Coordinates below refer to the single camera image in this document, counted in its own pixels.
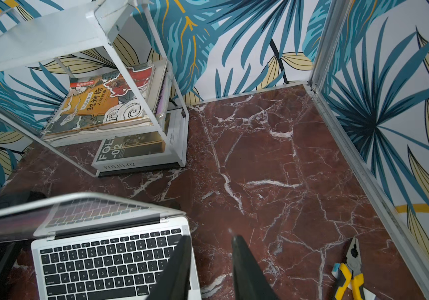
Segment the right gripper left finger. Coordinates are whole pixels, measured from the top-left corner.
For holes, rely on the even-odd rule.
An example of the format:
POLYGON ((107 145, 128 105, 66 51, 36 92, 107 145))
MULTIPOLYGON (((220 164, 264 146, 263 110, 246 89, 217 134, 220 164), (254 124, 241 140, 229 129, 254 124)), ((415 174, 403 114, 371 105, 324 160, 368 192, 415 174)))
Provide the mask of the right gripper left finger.
POLYGON ((191 237, 182 236, 147 300, 188 299, 191 254, 191 237))

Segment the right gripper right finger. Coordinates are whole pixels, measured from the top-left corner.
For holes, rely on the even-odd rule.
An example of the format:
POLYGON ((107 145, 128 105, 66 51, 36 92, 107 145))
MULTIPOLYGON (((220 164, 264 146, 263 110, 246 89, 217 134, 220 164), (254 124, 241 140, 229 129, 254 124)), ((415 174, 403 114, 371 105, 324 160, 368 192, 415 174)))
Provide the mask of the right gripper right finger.
POLYGON ((268 284, 246 241, 240 235, 232 238, 232 259, 235 299, 279 299, 268 284))

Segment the silver laptop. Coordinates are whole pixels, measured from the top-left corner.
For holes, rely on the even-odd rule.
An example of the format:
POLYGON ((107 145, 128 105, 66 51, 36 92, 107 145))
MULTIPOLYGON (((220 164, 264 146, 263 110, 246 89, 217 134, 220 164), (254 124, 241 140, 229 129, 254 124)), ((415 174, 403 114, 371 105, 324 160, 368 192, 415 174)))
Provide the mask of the silver laptop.
POLYGON ((43 300, 144 300, 189 235, 181 210, 98 192, 0 208, 0 243, 31 242, 43 300))

